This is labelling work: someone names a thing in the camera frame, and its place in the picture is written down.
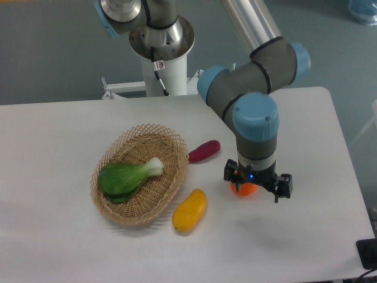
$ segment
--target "purple sweet potato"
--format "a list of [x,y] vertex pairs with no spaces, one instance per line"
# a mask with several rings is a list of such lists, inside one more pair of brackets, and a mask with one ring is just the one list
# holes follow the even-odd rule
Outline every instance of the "purple sweet potato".
[[218,140],[210,140],[206,143],[203,143],[198,148],[194,149],[188,154],[188,161],[199,162],[208,157],[214,155],[220,150],[220,142]]

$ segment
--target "bok choy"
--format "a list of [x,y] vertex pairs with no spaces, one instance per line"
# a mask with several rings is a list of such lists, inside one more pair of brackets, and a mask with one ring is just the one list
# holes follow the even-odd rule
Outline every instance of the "bok choy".
[[124,203],[138,192],[149,177],[161,175],[163,167],[158,157],[145,164],[109,163],[101,169],[97,181],[108,200]]

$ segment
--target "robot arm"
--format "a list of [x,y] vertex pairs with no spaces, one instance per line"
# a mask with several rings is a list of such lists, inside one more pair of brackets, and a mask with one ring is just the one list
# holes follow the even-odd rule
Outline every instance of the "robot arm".
[[[233,71],[213,66],[198,81],[203,100],[236,136],[238,161],[228,160],[224,179],[233,182],[237,190],[247,182],[263,186],[275,195],[275,202],[290,198],[292,176],[275,173],[279,114],[267,94],[306,75],[309,54],[300,44],[284,41],[263,0],[221,3],[250,57],[249,63]],[[144,26],[143,47],[138,52],[146,58],[156,55],[150,54],[152,48],[158,58],[170,60],[193,44],[192,27],[188,26],[185,34],[187,23],[177,15],[174,0],[101,0],[97,11],[100,16],[104,13],[120,34]],[[131,31],[135,49],[134,36]]]

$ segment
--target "gray floor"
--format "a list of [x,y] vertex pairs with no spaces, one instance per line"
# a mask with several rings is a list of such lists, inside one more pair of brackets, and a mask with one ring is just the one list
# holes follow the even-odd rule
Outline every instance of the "gray floor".
[[[108,83],[143,79],[128,36],[108,38],[92,3],[0,3],[0,104],[95,100],[103,95],[101,76]],[[347,3],[266,1],[285,38],[301,42],[312,57],[310,76],[290,87],[326,87],[349,143],[372,117],[371,103],[377,99],[377,27],[356,22]],[[233,62],[247,62],[218,0],[179,0],[178,4],[180,14],[196,32],[188,74],[214,64],[231,67]],[[377,206],[376,174],[370,173],[377,168],[376,160],[366,166],[365,156],[353,157],[368,207]]]

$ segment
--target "wicker basket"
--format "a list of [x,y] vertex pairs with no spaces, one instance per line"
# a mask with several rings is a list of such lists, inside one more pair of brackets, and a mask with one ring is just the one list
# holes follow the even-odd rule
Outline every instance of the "wicker basket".
[[[145,163],[157,156],[164,163],[160,176],[147,179],[128,202],[113,204],[98,187],[97,177],[107,163]],[[133,127],[106,151],[92,176],[91,196],[98,210],[112,221],[136,225],[155,218],[172,200],[186,174],[189,155],[180,135],[155,124]]]

